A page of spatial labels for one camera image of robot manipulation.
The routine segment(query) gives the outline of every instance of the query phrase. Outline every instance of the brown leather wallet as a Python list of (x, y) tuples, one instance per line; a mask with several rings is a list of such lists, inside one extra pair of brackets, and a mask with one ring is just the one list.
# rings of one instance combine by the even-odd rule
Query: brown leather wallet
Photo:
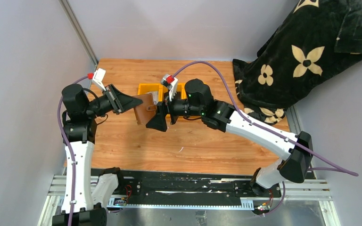
[(151, 93), (147, 93), (134, 97), (143, 101), (142, 104), (134, 108), (135, 118), (137, 118), (137, 124), (146, 124), (156, 114), (156, 105), (153, 103), (153, 95)]

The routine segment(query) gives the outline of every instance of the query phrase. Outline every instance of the white bracket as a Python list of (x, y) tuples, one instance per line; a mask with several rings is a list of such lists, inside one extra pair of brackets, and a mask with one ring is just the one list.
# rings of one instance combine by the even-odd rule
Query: white bracket
[(107, 204), (112, 196), (113, 191), (118, 187), (118, 179), (116, 174), (104, 174), (99, 177), (98, 184), (92, 192), (92, 200), (94, 205), (100, 202), (103, 208), (107, 210)]
[[(165, 82), (168, 83), (167, 78), (170, 77), (171, 75), (166, 74), (162, 80), (160, 81), (160, 83), (164, 86)], [(172, 98), (175, 96), (175, 94), (177, 93), (177, 86), (178, 86), (178, 79), (177, 78), (173, 78), (173, 81), (168, 83), (168, 85), (166, 86), (169, 90), (169, 100), (171, 101)]]
[(102, 91), (106, 91), (105, 86), (102, 83), (103, 78), (105, 77), (106, 74), (106, 70), (102, 69), (102, 68), (98, 68), (95, 73), (94, 76), (92, 77), (92, 82), (99, 87), (100, 90)]

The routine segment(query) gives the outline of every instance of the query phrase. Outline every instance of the wooden tabletop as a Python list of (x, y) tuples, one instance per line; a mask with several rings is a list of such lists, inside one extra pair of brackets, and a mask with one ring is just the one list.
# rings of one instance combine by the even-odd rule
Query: wooden tabletop
[[(134, 96), (139, 83), (159, 83), (190, 61), (101, 59), (98, 68), (106, 70), (105, 85), (113, 84), (121, 92)], [(210, 61), (225, 77), (237, 100), (231, 62)], [(207, 65), (192, 65), (181, 72), (180, 83), (199, 78), (209, 85), (215, 99), (230, 102), (217, 73)], [(96, 86), (92, 91), (100, 94)], [(277, 156), (250, 140), (208, 128), (202, 121), (179, 118), (167, 122), (167, 132), (138, 126), (133, 110), (115, 115), (98, 126), (93, 168), (120, 167), (125, 170), (156, 170), (216, 174), (251, 175), (259, 167), (277, 160)], [(275, 127), (289, 131), (287, 120)]]

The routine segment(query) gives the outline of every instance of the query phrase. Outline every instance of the black fabric with flower pattern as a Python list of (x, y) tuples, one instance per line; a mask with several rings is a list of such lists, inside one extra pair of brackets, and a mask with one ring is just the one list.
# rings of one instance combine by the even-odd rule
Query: black fabric with flower pattern
[(236, 92), (247, 114), (273, 125), (362, 60), (362, 0), (300, 0), (257, 57), (233, 60)]

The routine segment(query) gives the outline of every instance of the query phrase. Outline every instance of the gray wall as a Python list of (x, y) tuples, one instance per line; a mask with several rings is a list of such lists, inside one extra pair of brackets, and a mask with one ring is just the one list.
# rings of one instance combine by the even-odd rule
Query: gray wall
[(98, 58), (255, 59), (297, 0), (69, 0)]
[(329, 182), (341, 224), (362, 225), (362, 62), (315, 88), (297, 111), (314, 151), (360, 174), (318, 173)]
[(93, 70), (59, 1), (0, 0), (0, 226), (34, 226), (64, 149), (61, 89)]

